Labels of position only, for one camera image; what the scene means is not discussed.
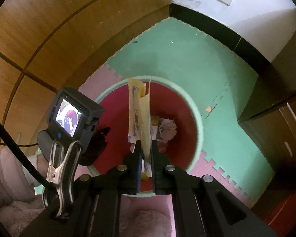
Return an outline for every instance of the black object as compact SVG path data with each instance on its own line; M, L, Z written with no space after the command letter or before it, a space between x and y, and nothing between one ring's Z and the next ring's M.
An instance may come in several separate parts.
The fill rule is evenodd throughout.
M110 130L110 127L105 127L93 134L85 153L83 153L80 158L80 165L90 166L94 163L94 161L96 161L96 159L99 157L99 155L101 155L107 146L105 136L108 135Z
M122 194L139 191L142 151L125 156L123 165L97 177L82 175L74 183L75 202L67 221L52 218L57 202L43 211L20 237L117 237ZM188 175L169 157L151 149L156 195L172 195L177 237L273 237L276 233L210 175Z
M59 114L65 109L67 109L65 115ZM49 161L52 143L56 139L61 140L65 151L74 140L79 140L85 151L103 112L103 107L78 90L62 88L50 106L47 118L48 128L41 131L37 137L46 160Z
M24 153L20 150L20 148L16 145L12 137L8 134L8 132L4 129L2 124L0 123L0 138L6 143L7 147L14 154L14 156L21 162L21 164L26 168L26 170L43 186L48 188L50 192L56 192L54 186L51 183L48 183L46 179L36 170L36 168L30 163L28 158L24 155ZM11 237L8 231L4 228L2 223L0 222L0 237Z
M271 64L253 45L236 32L202 13L172 3L170 4L170 16L182 20L217 39L239 55L258 74Z

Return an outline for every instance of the camera screen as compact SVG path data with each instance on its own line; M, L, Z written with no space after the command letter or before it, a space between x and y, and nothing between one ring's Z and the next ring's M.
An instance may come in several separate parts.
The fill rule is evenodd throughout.
M81 112L71 105L65 99L62 100L58 114L56 116L56 121L62 126L68 134L72 137L78 126L78 122L81 117Z

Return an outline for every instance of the trash bin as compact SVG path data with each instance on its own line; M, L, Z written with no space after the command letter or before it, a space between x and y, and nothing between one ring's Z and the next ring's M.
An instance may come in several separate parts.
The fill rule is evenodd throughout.
M166 154L173 165L190 172L202 150L203 124L201 115L192 98L173 82L155 76L135 77L140 81L151 80L150 114L174 119L177 135L169 141ZM129 125L129 97L127 80L111 86L96 100L105 112L97 129L110 127L106 137L108 145L92 166L93 176L105 174L109 169L122 164L123 157L130 153L131 143L127 142ZM137 197L153 196L152 181L142 180Z

